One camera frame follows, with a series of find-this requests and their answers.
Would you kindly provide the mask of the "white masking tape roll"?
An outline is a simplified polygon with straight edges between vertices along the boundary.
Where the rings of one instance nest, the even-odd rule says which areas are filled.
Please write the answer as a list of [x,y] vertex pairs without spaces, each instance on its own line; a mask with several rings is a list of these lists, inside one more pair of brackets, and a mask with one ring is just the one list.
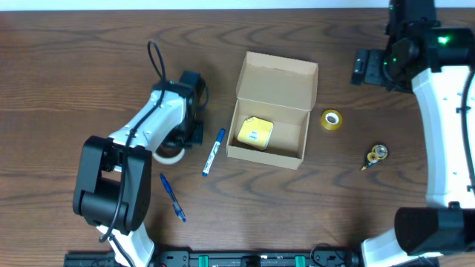
[[167,148],[160,146],[153,154],[153,158],[160,164],[173,165],[179,162],[185,155],[184,148]]

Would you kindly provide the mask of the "yellow clear tape roll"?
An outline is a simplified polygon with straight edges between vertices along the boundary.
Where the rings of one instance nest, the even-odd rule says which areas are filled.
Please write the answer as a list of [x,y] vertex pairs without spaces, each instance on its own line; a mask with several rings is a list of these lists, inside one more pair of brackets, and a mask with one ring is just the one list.
[[343,118],[337,110],[328,109],[321,115],[321,125],[329,131],[338,130],[342,122]]

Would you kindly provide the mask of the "cardboard box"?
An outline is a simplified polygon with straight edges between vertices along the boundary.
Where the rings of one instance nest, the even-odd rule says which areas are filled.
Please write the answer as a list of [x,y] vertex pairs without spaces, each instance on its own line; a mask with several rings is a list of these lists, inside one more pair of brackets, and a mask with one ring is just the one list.
[[[226,155],[296,170],[304,161],[310,113],[318,90],[318,64],[248,51],[237,81]],[[238,140],[247,119],[273,124],[267,148]]]

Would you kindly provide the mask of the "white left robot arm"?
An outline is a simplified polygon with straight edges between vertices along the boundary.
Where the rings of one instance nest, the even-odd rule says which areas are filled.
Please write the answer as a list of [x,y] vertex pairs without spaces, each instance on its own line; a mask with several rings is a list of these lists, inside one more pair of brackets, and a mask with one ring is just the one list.
[[96,227],[113,251],[88,256],[90,266],[148,266],[155,245],[144,219],[151,199],[153,161],[172,165],[203,140],[196,119],[206,82],[185,71],[176,82],[153,85],[146,105],[108,137],[90,136],[82,147],[73,211]]

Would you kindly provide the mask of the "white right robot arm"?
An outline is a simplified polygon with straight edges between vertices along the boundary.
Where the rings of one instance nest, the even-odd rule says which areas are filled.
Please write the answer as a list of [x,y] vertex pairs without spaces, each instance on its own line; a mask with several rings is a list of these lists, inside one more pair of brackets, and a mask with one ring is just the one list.
[[361,266],[435,266],[474,250],[474,33],[443,27],[433,0],[391,0],[383,50],[360,50],[351,82],[412,93],[422,115],[427,205],[400,208],[361,244]]

